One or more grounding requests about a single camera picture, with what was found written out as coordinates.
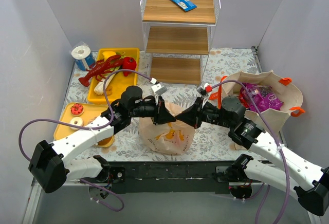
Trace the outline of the red candy bag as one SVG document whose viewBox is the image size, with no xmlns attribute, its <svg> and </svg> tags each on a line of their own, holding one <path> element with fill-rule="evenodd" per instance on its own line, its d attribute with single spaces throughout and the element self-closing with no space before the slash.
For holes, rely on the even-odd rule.
<svg viewBox="0 0 329 224">
<path fill-rule="evenodd" d="M 242 89 L 240 89 L 239 100 L 240 100 L 240 102 L 242 103 L 242 105 L 243 105 L 246 109 L 249 108 L 248 102 L 247 102 L 247 101 L 245 100 L 245 98 L 244 98 L 243 90 L 242 90 Z"/>
</svg>

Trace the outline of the banana print plastic bag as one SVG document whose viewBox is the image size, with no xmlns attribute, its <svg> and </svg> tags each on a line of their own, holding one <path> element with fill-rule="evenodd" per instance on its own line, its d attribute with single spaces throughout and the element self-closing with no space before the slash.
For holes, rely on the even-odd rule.
<svg viewBox="0 0 329 224">
<path fill-rule="evenodd" d="M 141 140 L 151 150 L 182 155 L 193 143 L 195 129 L 182 121 L 154 125 L 151 118 L 139 119 Z"/>
</svg>

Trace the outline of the purple snack bag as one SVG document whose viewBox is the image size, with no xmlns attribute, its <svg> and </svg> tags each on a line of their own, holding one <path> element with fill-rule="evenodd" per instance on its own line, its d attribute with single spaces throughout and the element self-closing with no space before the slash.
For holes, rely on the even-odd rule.
<svg viewBox="0 0 329 224">
<path fill-rule="evenodd" d="M 249 110 L 256 112 L 256 108 L 260 111 L 268 109 L 280 110 L 283 102 L 277 97 L 270 86 L 257 85 L 251 83 L 243 83 L 246 90 L 243 90 L 245 100 L 248 102 Z"/>
</svg>

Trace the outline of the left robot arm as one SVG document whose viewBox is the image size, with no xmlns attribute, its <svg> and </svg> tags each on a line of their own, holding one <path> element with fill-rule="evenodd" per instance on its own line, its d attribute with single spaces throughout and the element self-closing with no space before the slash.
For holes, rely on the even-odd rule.
<svg viewBox="0 0 329 224">
<path fill-rule="evenodd" d="M 101 156 L 77 160 L 76 157 L 89 147 L 110 138 L 130 125 L 131 119 L 151 118 L 155 125 L 175 121 L 166 109 L 162 94 L 166 87 L 158 83 L 151 87 L 152 95 L 142 97 L 142 89 L 129 86 L 120 99 L 113 101 L 111 107 L 102 112 L 93 122 L 73 134 L 47 143 L 37 144 L 29 165 L 29 171 L 46 193 L 59 189 L 65 182 L 81 178 L 93 178 L 106 182 L 111 166 Z"/>
</svg>

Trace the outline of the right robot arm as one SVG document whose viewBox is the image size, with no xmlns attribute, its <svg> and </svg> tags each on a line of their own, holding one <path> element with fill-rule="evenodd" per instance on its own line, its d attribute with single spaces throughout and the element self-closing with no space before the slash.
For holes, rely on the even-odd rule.
<svg viewBox="0 0 329 224">
<path fill-rule="evenodd" d="M 200 127 L 202 122 L 228 128 L 233 142 L 274 164 L 274 167 L 266 166 L 242 155 L 239 159 L 243 176 L 288 190 L 307 211 L 323 216 L 328 209 L 328 168 L 315 165 L 275 142 L 269 132 L 245 118 L 245 110 L 236 97 L 225 97 L 221 108 L 197 98 L 176 119 L 193 128 Z"/>
</svg>

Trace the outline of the beige canvas tote bag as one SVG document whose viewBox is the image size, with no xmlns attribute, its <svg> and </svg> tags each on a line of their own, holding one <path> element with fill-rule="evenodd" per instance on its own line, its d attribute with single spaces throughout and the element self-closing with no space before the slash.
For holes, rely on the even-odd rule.
<svg viewBox="0 0 329 224">
<path fill-rule="evenodd" d="M 303 94 L 291 78 L 283 78 L 273 71 L 258 74 L 243 71 L 224 76 L 218 90 L 210 95 L 210 100 L 217 100 L 218 107 L 227 96 L 235 96 L 246 108 L 246 118 L 262 126 L 267 132 L 272 129 L 275 135 L 289 117 L 299 117 L 305 113 L 302 108 Z"/>
</svg>

